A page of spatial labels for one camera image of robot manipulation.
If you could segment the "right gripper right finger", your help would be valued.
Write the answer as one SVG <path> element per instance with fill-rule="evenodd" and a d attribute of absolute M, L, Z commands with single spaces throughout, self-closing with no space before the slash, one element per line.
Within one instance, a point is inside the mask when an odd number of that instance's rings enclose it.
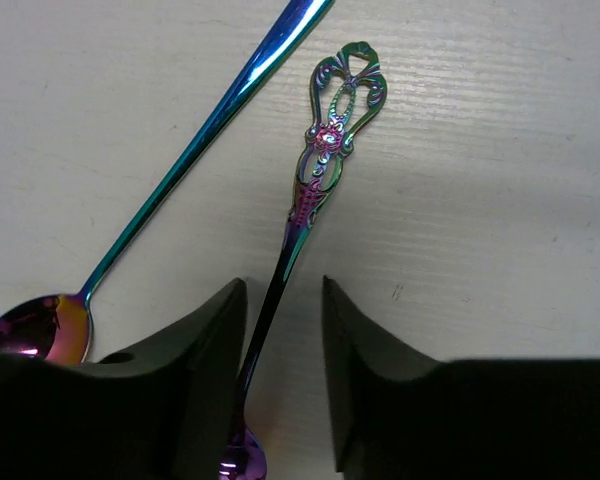
<path fill-rule="evenodd" d="M 441 361 L 322 283 L 335 469 L 346 479 L 600 479 L 600 358 Z"/>

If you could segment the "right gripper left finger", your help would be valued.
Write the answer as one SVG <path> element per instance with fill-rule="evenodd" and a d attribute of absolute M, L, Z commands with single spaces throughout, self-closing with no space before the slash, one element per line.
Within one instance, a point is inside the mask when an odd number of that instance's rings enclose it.
<path fill-rule="evenodd" d="M 0 479 L 214 479 L 245 334 L 234 279 L 97 363 L 0 353 Z"/>

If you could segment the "ornate iridescent spoon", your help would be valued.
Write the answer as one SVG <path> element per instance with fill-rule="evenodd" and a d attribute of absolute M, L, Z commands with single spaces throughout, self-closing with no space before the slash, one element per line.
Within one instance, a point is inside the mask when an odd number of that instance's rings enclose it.
<path fill-rule="evenodd" d="M 312 72 L 312 123 L 296 165 L 279 258 L 237 376 L 228 442 L 218 468 L 220 479 L 267 477 L 264 449 L 244 417 L 249 387 L 300 252 L 339 183 L 344 161 L 354 151 L 356 134 L 378 115 L 387 94 L 378 54 L 366 41 L 344 45 Z"/>

